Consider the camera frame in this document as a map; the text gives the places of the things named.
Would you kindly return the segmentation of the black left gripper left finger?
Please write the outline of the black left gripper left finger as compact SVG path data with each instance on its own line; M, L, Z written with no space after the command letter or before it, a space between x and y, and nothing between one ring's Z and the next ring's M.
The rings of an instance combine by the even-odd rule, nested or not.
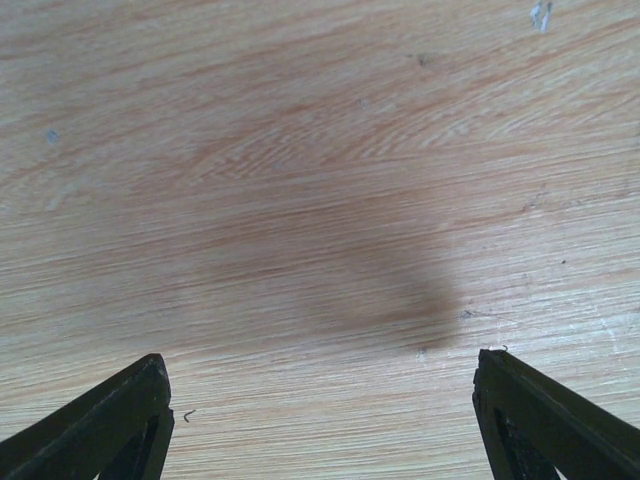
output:
M3 479L159 479L175 424L162 356L143 356L1 442Z

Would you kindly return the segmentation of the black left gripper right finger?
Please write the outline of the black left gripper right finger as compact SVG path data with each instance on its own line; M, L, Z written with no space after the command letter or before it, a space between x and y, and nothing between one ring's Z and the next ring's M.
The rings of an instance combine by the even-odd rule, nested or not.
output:
M505 350L479 351L472 401L495 479L637 479L639 429Z

